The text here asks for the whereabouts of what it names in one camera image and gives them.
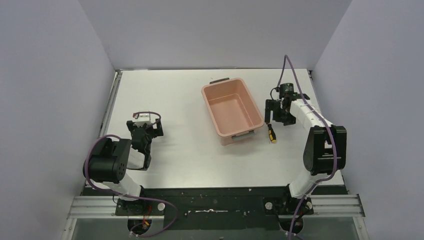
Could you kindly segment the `yellow black screwdriver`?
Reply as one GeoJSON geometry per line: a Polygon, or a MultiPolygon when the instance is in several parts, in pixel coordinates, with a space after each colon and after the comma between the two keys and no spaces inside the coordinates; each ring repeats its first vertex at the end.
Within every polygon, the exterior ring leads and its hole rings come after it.
{"type": "Polygon", "coordinates": [[[276,138],[276,134],[275,131],[272,127],[271,123],[267,124],[267,128],[268,128],[268,137],[271,143],[276,143],[277,142],[277,138],[276,138]]]}

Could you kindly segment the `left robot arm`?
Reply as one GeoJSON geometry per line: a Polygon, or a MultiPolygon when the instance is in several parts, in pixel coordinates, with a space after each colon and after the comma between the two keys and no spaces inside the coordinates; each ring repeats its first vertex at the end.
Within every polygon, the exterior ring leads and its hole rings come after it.
{"type": "Polygon", "coordinates": [[[128,120],[130,138],[116,138],[108,134],[97,140],[82,167],[84,177],[96,190],[94,182],[107,186],[121,200],[137,201],[144,198],[144,188],[129,176],[127,170],[146,171],[151,164],[152,142],[164,135],[160,119],[128,120]]]}

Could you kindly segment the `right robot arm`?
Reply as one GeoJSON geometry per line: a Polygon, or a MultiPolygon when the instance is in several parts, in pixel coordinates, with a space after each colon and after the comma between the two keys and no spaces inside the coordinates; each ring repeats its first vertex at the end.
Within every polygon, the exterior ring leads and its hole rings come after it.
{"type": "Polygon", "coordinates": [[[327,120],[306,95],[286,94],[265,101],[265,124],[272,143],[277,141],[271,121],[285,126],[300,123],[308,132],[302,155],[303,169],[288,185],[292,198],[309,195],[319,184],[330,180],[346,165],[347,130],[327,120]]]}

